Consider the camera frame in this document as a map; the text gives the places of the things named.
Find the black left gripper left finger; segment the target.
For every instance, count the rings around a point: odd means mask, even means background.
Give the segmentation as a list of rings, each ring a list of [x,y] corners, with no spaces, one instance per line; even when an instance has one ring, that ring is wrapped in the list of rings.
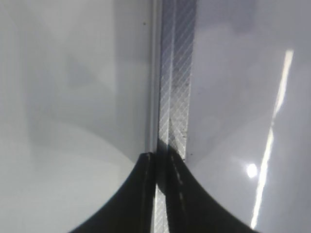
[[[156,187],[156,156],[142,153],[126,181],[73,233],[149,233]]]

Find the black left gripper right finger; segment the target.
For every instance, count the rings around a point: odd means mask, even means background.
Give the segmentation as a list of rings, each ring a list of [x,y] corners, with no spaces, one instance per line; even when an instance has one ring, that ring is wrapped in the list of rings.
[[[178,152],[158,143],[157,184],[165,195],[171,233],[252,233],[198,183]]]

